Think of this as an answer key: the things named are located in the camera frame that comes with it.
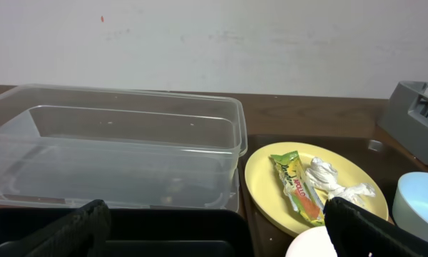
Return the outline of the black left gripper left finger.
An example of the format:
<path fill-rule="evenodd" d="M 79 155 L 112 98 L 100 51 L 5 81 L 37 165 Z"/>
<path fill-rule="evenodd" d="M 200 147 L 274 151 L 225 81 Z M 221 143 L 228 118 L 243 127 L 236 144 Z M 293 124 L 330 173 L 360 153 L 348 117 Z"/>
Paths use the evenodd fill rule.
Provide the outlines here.
<path fill-rule="evenodd" d="M 111 231 L 102 200 L 87 203 L 18 241 L 0 245 L 0 257 L 99 257 Z"/>

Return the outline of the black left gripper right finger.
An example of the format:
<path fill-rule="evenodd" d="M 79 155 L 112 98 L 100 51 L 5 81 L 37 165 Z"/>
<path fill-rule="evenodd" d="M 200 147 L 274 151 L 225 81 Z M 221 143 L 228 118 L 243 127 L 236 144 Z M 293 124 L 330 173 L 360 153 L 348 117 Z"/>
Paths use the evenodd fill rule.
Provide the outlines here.
<path fill-rule="evenodd" d="M 338 256 L 428 257 L 428 242 L 335 197 L 325 203 L 325 226 Z"/>

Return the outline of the pink white bowl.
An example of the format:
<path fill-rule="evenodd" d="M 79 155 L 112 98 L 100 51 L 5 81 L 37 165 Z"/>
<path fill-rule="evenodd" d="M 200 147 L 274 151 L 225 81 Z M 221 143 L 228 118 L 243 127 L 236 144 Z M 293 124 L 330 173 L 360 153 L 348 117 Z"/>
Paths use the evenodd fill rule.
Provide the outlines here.
<path fill-rule="evenodd" d="M 285 257 L 337 257 L 325 226 L 310 228 L 289 245 Z"/>

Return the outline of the green orange snack wrapper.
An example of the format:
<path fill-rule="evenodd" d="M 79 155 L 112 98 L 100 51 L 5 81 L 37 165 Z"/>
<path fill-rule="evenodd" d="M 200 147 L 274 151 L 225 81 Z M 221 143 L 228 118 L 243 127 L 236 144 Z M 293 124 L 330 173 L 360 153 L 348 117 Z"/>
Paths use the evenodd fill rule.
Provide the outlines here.
<path fill-rule="evenodd" d="M 314 226 L 324 226 L 324 205 L 314 187 L 306 182 L 304 166 L 299 153 L 273 154 L 271 161 L 283 184 L 283 193 L 289 198 L 293 211 Z"/>

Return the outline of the white tissue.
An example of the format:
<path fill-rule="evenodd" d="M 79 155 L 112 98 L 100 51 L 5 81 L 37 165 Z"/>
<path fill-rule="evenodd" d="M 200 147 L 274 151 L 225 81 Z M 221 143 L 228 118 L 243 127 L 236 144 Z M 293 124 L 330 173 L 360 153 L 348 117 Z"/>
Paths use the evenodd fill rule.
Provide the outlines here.
<path fill-rule="evenodd" d="M 375 189 L 368 183 L 359 183 L 355 186 L 344 187 L 338 184 L 338 172 L 328 162 L 314 157 L 310 166 L 306 168 L 305 175 L 312 187 L 327 192 L 327 197 L 343 198 L 360 207 L 365 207 L 362 196 L 375 197 Z"/>

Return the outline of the light blue bowl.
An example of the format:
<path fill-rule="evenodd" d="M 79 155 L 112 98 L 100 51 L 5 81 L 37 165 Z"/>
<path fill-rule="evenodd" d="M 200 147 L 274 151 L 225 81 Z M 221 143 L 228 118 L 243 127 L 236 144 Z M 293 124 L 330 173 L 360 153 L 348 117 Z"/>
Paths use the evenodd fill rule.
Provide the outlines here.
<path fill-rule="evenodd" d="M 428 242 L 428 173 L 411 172 L 399 178 L 392 217 L 398 227 Z"/>

